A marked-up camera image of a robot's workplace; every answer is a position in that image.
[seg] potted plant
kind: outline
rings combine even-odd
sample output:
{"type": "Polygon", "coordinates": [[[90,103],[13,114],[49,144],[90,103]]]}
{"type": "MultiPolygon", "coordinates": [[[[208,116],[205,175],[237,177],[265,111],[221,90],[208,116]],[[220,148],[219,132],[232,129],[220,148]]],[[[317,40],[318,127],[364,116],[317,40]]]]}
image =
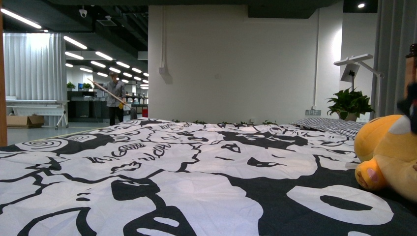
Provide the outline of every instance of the potted plant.
{"type": "Polygon", "coordinates": [[[73,89],[75,89],[75,85],[71,82],[68,82],[68,84],[66,84],[66,89],[67,91],[72,91],[73,89]]]}
{"type": "Polygon", "coordinates": [[[336,97],[328,99],[328,102],[334,102],[332,106],[328,107],[328,115],[336,112],[340,119],[356,121],[360,114],[364,115],[367,112],[374,111],[369,105],[369,97],[363,95],[362,91],[346,89],[334,95],[336,97]]]}
{"type": "Polygon", "coordinates": [[[83,89],[84,92],[87,92],[89,89],[92,89],[92,86],[89,83],[83,83],[83,89]]]}

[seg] security camera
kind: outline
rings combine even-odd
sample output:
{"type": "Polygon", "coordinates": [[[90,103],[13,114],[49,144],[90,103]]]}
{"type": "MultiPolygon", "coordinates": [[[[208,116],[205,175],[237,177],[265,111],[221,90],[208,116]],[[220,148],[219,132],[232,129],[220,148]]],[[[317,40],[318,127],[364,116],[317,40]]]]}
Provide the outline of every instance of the security camera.
{"type": "Polygon", "coordinates": [[[82,18],[85,18],[87,16],[87,10],[80,9],[80,15],[82,18]]]}

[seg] person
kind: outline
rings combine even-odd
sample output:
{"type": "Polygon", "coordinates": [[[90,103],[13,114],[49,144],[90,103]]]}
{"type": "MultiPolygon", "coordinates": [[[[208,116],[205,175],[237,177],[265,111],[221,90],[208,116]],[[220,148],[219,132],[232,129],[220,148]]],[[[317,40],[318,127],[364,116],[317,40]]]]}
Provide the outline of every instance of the person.
{"type": "MultiPolygon", "coordinates": [[[[109,73],[109,76],[111,81],[105,83],[103,88],[120,98],[123,101],[123,104],[125,104],[126,90],[124,88],[124,83],[117,80],[118,74],[113,71],[109,73]]],[[[119,119],[119,122],[123,121],[123,107],[120,108],[119,105],[120,102],[117,101],[114,97],[111,95],[107,96],[107,107],[109,108],[110,125],[116,124],[116,116],[119,119]]]]}

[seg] printed pattern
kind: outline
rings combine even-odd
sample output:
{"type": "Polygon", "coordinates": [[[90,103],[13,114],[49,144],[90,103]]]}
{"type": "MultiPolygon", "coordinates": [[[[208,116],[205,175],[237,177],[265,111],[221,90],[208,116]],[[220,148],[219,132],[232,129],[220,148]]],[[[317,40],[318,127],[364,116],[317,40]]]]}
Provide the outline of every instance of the printed pattern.
{"type": "Polygon", "coordinates": [[[331,118],[305,118],[291,123],[303,129],[314,129],[355,138],[366,123],[331,118]]]}
{"type": "Polygon", "coordinates": [[[0,148],[0,232],[415,235],[413,205],[361,190],[357,164],[328,132],[141,118],[0,148]]]}

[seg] gray curtain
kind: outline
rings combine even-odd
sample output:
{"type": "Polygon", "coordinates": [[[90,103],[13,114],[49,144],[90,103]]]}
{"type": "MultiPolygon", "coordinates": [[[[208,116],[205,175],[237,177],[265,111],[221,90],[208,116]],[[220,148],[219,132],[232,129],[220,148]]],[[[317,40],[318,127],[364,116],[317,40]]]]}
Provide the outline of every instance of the gray curtain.
{"type": "MultiPolygon", "coordinates": [[[[379,0],[374,68],[384,74],[380,86],[380,116],[398,114],[404,97],[405,56],[417,43],[417,0],[379,0]]],[[[377,90],[373,79],[372,97],[377,90]]]]}
{"type": "MultiPolygon", "coordinates": [[[[61,34],[4,33],[6,96],[25,100],[67,100],[65,43],[61,34]]],[[[58,116],[45,117],[55,126],[58,116]]]]}

